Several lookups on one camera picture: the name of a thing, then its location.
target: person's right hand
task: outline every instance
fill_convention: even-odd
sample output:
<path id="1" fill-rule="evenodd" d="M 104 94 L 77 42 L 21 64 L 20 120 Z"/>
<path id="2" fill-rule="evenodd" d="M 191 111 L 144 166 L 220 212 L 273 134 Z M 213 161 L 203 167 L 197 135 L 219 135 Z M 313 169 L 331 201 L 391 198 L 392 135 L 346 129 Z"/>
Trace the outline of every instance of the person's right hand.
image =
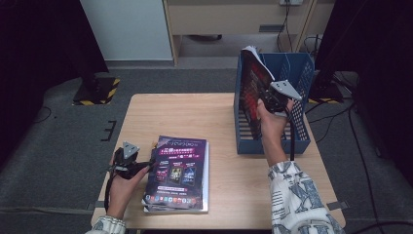
<path id="1" fill-rule="evenodd" d="M 257 103 L 258 118 L 261 120 L 262 145 L 267 157 L 268 166 L 273 166 L 279 162 L 287 160 L 282 149 L 282 133 L 287 119 L 268 112 L 264 102 L 259 99 Z M 289 100 L 287 109 L 290 111 L 294 101 Z"/>

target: sleeve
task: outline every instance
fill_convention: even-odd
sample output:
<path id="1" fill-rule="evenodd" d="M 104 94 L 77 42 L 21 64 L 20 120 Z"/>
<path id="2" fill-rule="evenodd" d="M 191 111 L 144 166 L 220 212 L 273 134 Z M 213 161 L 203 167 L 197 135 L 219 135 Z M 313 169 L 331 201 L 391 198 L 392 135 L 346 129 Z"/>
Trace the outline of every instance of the sleeve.
<path id="1" fill-rule="evenodd" d="M 274 234 L 345 233 L 322 204 L 313 180 L 295 162 L 277 163 L 268 177 Z"/>
<path id="2" fill-rule="evenodd" d="M 86 234 L 124 234 L 125 231 L 126 225 L 122 220 L 106 215 L 101 216 Z"/>

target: blue storage bin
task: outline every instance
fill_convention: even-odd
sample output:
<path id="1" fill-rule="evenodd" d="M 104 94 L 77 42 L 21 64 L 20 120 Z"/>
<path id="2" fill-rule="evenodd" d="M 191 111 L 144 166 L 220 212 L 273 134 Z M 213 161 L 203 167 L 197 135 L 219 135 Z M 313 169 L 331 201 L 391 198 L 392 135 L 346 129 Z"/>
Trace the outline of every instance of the blue storage bin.
<path id="1" fill-rule="evenodd" d="M 308 94 L 314 76 L 314 63 L 310 56 L 305 53 L 270 53 L 258 54 L 261 61 L 273 74 L 275 81 L 288 80 L 289 83 L 303 98 L 294 101 L 292 118 L 295 128 L 295 153 L 302 154 L 310 144 L 303 114 L 308 102 Z M 243 111 L 240 109 L 241 74 L 243 59 L 239 56 L 236 91 L 234 95 L 234 118 L 238 154 L 264 154 L 261 139 L 253 139 L 252 134 Z M 282 148 L 285 153 L 290 152 L 291 128 L 289 124 L 285 127 L 282 136 Z"/>

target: wooden table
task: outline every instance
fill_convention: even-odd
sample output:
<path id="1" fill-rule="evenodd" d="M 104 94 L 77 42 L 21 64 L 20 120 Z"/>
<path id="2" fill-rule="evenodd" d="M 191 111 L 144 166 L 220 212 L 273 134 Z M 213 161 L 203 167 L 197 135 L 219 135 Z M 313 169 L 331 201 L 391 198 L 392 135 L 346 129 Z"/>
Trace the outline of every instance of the wooden table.
<path id="1" fill-rule="evenodd" d="M 125 213 L 133 229 L 271 229 L 268 165 L 264 155 L 238 155 L 233 112 L 234 94 L 151 94 L 131 99 L 116 148 L 128 141 L 140 146 L 137 161 L 147 161 L 159 135 L 206 138 L 209 142 L 208 214 L 150 215 L 140 203 L 147 177 L 138 185 Z M 316 182 L 324 204 L 336 202 L 334 190 L 311 143 L 296 162 Z M 103 182 L 99 201 L 104 199 Z M 103 208 L 96 208 L 92 223 Z M 341 210 L 331 211 L 345 226 Z"/>

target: book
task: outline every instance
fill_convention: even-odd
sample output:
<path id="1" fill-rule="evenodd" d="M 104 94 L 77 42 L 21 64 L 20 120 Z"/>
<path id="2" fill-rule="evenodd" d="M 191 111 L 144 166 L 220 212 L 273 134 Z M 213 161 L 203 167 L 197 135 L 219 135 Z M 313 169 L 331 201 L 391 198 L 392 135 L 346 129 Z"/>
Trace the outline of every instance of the book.
<path id="1" fill-rule="evenodd" d="M 257 101 L 260 90 L 267 90 L 275 79 L 259 58 L 256 49 L 247 46 L 241 50 L 243 69 L 241 74 L 240 108 L 243 111 L 252 137 L 261 137 L 261 124 L 257 118 Z"/>
<path id="2" fill-rule="evenodd" d="M 146 213 L 206 213 L 208 143 L 205 139 L 159 136 L 156 163 L 142 198 Z"/>

